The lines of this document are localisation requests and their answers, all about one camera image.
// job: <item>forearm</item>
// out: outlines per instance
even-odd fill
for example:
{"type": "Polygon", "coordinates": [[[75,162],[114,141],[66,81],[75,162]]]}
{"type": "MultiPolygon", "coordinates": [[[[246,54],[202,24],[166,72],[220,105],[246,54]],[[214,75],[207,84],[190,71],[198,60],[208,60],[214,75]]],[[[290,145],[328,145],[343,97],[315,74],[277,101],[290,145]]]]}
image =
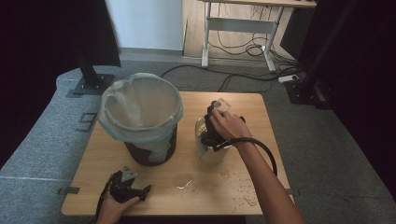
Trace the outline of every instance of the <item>forearm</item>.
{"type": "Polygon", "coordinates": [[[268,223],[305,223],[280,181],[258,149],[250,143],[236,145],[250,174],[268,223]]]}

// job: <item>gray carpet floor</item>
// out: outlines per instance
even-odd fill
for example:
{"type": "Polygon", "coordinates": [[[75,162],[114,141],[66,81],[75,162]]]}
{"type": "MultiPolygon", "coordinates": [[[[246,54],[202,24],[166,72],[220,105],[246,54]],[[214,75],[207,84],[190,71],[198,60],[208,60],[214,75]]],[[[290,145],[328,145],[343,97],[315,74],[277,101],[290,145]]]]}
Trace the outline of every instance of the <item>gray carpet floor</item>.
{"type": "MultiPolygon", "coordinates": [[[[99,66],[116,79],[139,72],[160,76],[181,63],[121,61],[122,68],[99,66]]],[[[223,72],[263,74],[265,68],[211,65],[223,72]]],[[[227,75],[181,67],[164,76],[180,91],[217,91],[227,75]]],[[[57,79],[51,102],[0,171],[1,223],[88,223],[66,217],[61,208],[91,134],[92,114],[101,97],[67,98],[79,70],[57,79]]],[[[396,202],[331,110],[293,105],[278,82],[234,77],[225,91],[258,91],[264,99],[297,206],[308,223],[395,223],[396,202]]],[[[260,216],[247,224],[263,223],[260,216]]]]}

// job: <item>person's left hand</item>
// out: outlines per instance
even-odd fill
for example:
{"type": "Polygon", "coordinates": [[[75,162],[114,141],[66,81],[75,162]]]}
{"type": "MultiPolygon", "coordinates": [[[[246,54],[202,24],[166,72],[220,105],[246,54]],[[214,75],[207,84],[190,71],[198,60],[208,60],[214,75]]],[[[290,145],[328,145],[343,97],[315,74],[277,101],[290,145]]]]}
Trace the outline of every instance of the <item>person's left hand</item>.
{"type": "Polygon", "coordinates": [[[110,191],[105,194],[103,199],[102,207],[100,209],[99,218],[96,224],[113,224],[116,223],[122,213],[130,206],[139,202],[139,197],[134,197],[125,203],[118,203],[113,196],[111,196],[110,191]]]}

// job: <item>table top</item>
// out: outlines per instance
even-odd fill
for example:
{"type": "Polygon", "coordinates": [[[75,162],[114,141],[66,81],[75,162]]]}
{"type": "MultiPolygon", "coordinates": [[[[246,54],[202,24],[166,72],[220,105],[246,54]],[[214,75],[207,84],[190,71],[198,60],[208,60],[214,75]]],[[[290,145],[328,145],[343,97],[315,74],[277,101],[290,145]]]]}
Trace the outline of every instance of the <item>table top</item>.
{"type": "MultiPolygon", "coordinates": [[[[286,189],[290,187],[259,94],[182,91],[180,95],[184,117],[177,127],[177,148],[173,157],[162,165],[147,167],[136,163],[123,142],[114,140],[99,123],[95,124],[71,184],[80,190],[78,194],[67,194],[62,208],[65,215],[94,215],[105,183],[124,165],[138,173],[134,189],[152,185],[147,199],[127,210],[125,216],[262,214],[250,176],[236,148],[230,148],[223,162],[216,165],[198,160],[195,123],[206,113],[210,103],[219,98],[232,106],[231,114],[246,119],[254,138],[271,149],[278,178],[286,189]]],[[[270,164],[264,150],[258,149],[270,164]]]]}
{"type": "Polygon", "coordinates": [[[226,3],[226,4],[242,4],[242,5],[258,5],[272,7],[316,7],[315,1],[306,0],[200,0],[210,3],[226,3]]]}

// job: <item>hand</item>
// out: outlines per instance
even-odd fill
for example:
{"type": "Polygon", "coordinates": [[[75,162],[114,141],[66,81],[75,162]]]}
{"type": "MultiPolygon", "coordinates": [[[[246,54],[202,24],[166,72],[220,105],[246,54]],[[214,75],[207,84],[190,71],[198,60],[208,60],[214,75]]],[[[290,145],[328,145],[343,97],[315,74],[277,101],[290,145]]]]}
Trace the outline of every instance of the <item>hand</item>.
{"type": "Polygon", "coordinates": [[[248,126],[238,116],[231,116],[231,114],[227,111],[223,112],[223,115],[224,117],[217,109],[214,109],[212,111],[212,116],[210,116],[210,121],[221,137],[223,137],[225,140],[231,140],[240,137],[251,137],[248,126]]]}
{"type": "Polygon", "coordinates": [[[99,218],[96,224],[113,224],[116,223],[120,218],[122,213],[130,206],[139,202],[139,197],[134,197],[125,203],[118,203],[113,196],[111,196],[110,191],[105,195],[105,198],[100,209],[99,218]]]}

